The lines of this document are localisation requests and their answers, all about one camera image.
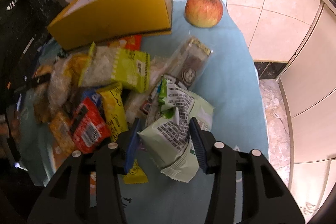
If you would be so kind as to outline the pale green snack packet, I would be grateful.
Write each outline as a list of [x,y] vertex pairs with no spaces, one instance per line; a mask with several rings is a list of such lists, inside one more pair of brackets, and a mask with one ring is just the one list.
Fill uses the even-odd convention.
[[147,122],[139,137],[162,174],[188,183],[199,169],[189,122],[196,118],[202,130],[210,131],[214,107],[165,76],[161,78],[154,102],[159,106],[159,117]]

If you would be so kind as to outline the yellow snack packet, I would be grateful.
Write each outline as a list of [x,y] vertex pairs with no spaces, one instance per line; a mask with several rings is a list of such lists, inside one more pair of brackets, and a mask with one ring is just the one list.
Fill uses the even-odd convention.
[[100,88],[97,93],[101,96],[106,124],[111,132],[111,139],[116,142],[122,132],[128,130],[125,110],[122,102],[122,83],[113,83]]

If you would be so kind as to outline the lime green snack packet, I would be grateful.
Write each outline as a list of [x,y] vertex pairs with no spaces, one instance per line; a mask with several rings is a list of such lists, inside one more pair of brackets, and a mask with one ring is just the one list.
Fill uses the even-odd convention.
[[150,61],[146,52],[92,43],[78,85],[100,87],[121,83],[127,89],[143,93],[149,88]]

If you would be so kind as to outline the brown cookie packet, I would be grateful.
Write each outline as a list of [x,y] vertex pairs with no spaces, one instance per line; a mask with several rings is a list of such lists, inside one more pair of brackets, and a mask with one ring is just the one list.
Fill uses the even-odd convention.
[[163,75],[189,90],[202,75],[212,53],[208,46],[192,36],[174,52]]

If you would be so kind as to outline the orange red snack packet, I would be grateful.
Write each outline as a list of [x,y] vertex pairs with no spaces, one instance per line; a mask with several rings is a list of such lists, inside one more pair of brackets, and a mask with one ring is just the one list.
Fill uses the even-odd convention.
[[122,38],[111,40],[108,47],[123,48],[126,50],[139,51],[141,49],[142,35],[124,36]]

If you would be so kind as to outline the red yellow apple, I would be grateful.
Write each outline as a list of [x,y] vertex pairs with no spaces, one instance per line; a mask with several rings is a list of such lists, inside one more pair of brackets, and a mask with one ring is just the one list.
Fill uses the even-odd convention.
[[222,19],[224,13],[222,0],[187,0],[186,20],[199,28],[212,28]]

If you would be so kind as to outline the dark carved wooden furniture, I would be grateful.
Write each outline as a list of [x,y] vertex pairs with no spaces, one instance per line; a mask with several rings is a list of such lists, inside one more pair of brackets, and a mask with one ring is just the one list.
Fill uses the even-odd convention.
[[67,0],[1,0],[1,117],[29,88],[37,49],[50,37],[47,26],[68,4]]

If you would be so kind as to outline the yellow cardboard box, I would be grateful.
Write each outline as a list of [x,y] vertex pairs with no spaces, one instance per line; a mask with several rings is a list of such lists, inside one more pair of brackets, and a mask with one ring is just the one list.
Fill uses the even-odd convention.
[[172,12],[173,0],[73,0],[47,29],[72,50],[117,37],[169,32]]

